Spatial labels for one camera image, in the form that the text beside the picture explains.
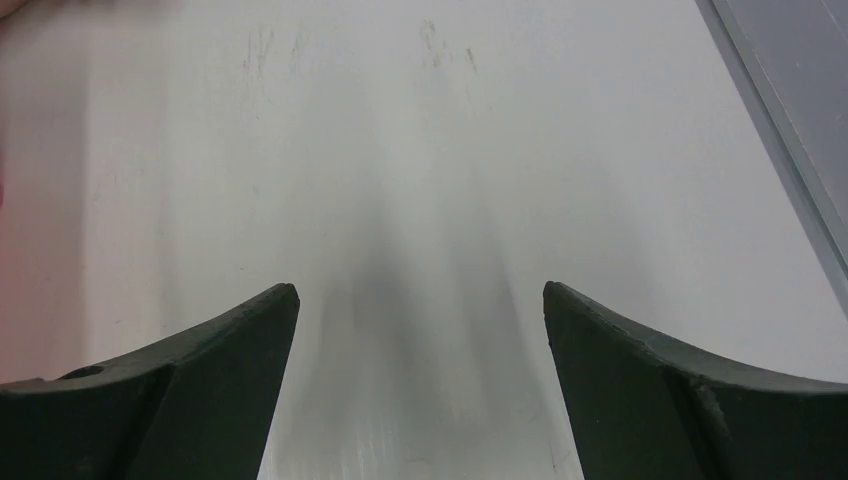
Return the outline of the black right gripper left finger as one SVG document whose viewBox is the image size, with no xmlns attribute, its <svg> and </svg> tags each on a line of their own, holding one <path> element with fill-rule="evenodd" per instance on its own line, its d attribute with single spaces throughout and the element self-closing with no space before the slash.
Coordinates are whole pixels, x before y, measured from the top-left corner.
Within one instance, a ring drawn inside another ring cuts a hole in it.
<svg viewBox="0 0 848 480">
<path fill-rule="evenodd" d="M 1 388 L 5 479 L 254 479 L 300 307 L 278 284 L 54 380 Z"/>
</svg>

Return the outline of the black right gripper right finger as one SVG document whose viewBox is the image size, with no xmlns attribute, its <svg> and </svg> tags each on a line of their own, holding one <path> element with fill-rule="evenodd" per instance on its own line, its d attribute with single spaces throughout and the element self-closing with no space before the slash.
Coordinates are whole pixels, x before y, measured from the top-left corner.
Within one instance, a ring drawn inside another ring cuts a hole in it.
<svg viewBox="0 0 848 480">
<path fill-rule="evenodd" d="M 549 347 L 588 479 L 843 479 L 847 387 L 700 349 L 559 282 Z"/>
</svg>

